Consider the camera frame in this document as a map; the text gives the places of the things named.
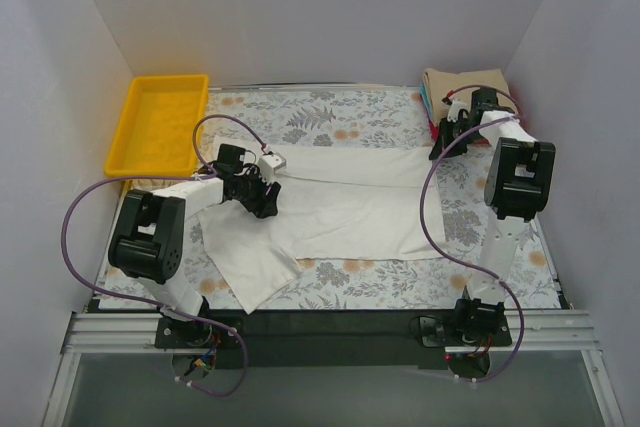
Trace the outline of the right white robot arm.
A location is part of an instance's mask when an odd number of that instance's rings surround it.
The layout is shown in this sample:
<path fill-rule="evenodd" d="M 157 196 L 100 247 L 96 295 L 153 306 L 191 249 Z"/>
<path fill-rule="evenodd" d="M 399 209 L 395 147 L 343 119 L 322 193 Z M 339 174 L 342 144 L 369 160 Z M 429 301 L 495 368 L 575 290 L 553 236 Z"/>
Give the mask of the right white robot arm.
<path fill-rule="evenodd" d="M 521 126 L 516 111 L 499 103 L 506 94 L 484 85 L 449 91 L 430 160 L 460 156 L 484 139 L 494 149 L 484 187 L 489 209 L 480 269 L 456 302 L 451 329 L 464 344 L 489 340 L 506 329 L 502 283 L 509 277 L 520 238 L 547 205 L 556 148 L 537 140 Z"/>

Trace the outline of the white t shirt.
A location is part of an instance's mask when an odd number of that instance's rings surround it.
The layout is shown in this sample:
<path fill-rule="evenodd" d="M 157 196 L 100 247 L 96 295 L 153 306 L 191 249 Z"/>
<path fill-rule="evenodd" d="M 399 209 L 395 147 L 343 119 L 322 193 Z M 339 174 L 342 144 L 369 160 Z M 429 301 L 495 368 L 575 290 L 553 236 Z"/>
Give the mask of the white t shirt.
<path fill-rule="evenodd" d="M 278 146 L 278 214 L 236 201 L 198 213 L 204 249 L 251 313 L 300 275 L 301 259 L 425 260 L 446 240 L 424 147 Z"/>

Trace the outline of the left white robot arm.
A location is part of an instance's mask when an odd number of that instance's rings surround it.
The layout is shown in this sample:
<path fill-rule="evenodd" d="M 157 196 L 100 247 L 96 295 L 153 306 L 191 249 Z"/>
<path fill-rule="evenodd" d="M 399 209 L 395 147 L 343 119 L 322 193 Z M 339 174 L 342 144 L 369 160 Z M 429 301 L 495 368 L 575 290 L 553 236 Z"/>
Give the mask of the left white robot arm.
<path fill-rule="evenodd" d="M 211 339 L 213 324 L 204 316 L 208 302 L 182 267 L 185 220 L 226 201 L 239 202 L 258 219 L 277 214 L 276 174 L 286 167 L 285 158 L 268 151 L 246 164 L 245 153 L 222 144 L 211 171 L 156 191 L 130 190 L 109 244 L 109 264 L 142 284 L 161 303 L 170 331 L 193 347 Z"/>

